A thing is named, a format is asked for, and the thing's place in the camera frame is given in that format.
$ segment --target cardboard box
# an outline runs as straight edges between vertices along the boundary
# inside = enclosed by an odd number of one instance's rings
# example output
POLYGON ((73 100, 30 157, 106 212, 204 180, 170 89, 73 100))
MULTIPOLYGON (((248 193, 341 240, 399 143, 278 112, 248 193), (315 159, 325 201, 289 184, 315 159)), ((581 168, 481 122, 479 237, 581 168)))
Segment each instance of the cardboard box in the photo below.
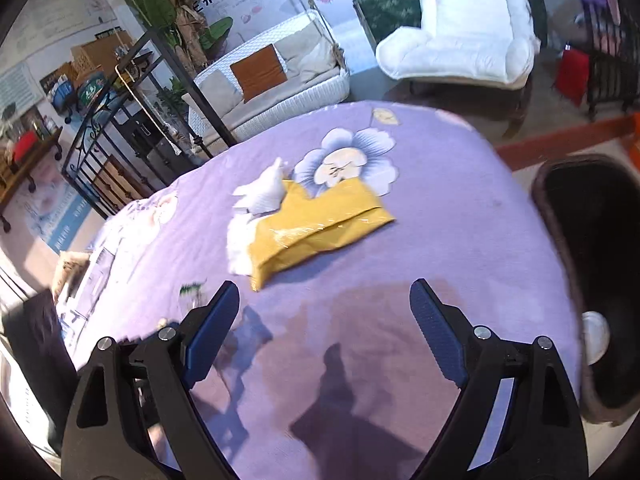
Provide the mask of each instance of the cardboard box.
POLYGON ((113 74, 114 68, 118 64, 115 49, 121 44, 124 44, 127 48, 132 45, 131 38, 125 31, 119 32, 117 35, 113 34, 106 38, 100 38, 100 40, 95 40, 91 43, 73 46, 71 48, 71 54, 74 57, 72 64, 76 72, 79 75, 87 75, 101 67, 100 70, 108 78, 113 74))

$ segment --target yellow tissue box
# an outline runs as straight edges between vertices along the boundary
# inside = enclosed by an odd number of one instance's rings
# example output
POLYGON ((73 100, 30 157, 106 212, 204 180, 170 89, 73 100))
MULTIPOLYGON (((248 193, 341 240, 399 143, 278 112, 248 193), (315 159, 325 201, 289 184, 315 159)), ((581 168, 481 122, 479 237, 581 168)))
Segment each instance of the yellow tissue box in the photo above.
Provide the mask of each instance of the yellow tissue box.
POLYGON ((339 182, 317 198, 291 180, 280 210, 258 222, 249 245, 252 288, 316 253, 349 245, 394 218, 359 178, 339 182))

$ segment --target red bag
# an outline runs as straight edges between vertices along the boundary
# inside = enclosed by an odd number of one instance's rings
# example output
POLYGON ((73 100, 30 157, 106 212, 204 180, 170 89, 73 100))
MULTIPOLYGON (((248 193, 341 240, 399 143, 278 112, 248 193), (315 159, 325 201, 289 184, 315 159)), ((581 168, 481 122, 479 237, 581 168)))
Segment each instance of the red bag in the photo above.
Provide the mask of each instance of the red bag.
POLYGON ((580 106, 589 81, 589 56, 576 48, 562 52, 556 75, 556 89, 576 106, 580 106))
POLYGON ((15 143, 14 146, 14 162, 19 164, 25 155, 27 155, 34 144, 38 142, 38 136, 33 132, 33 130, 29 130, 25 132, 18 142, 15 143))

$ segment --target wooden table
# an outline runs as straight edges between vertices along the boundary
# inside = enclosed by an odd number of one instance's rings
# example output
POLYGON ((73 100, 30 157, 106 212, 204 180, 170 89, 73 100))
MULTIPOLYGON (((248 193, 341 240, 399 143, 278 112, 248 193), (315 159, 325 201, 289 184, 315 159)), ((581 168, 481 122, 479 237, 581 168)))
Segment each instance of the wooden table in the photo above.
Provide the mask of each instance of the wooden table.
POLYGON ((59 128, 46 139, 39 140, 20 164, 0 164, 0 222, 2 222, 2 228, 5 233, 11 230, 11 224, 4 217, 4 210, 11 202, 20 184, 28 180, 29 192, 36 191, 36 183, 30 172, 49 153, 53 146, 56 147, 55 159, 60 160, 62 158, 62 147, 58 143, 61 132, 62 128, 59 128))

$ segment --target wicker sofa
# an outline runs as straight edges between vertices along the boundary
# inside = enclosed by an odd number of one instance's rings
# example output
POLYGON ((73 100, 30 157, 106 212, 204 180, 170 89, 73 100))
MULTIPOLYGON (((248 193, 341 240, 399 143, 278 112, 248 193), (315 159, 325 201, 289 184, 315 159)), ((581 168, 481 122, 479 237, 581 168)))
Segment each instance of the wicker sofa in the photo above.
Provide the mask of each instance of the wicker sofa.
MULTIPOLYGON (((217 62, 198 74, 194 80, 195 83, 201 83, 214 70, 220 70, 226 78, 241 91, 240 85, 230 69, 232 63, 244 59, 268 44, 302 30, 313 20, 320 20, 320 15, 314 10, 309 10, 264 31, 228 54, 225 54, 217 62)), ((238 141, 243 141, 292 117, 318 110, 318 108, 324 106, 339 103, 346 99, 347 95, 349 95, 349 90, 348 70, 336 67, 328 78, 318 77, 310 81, 309 84, 306 85, 306 88, 303 88, 299 93, 273 104, 273 106, 267 110, 257 113, 254 117, 249 118, 241 124, 229 124, 226 120, 227 116, 222 117, 222 120, 232 135, 238 141)), ((192 108, 189 110, 189 125, 194 132, 203 137, 206 146, 212 145, 219 139, 218 134, 209 122, 201 119, 192 108)))

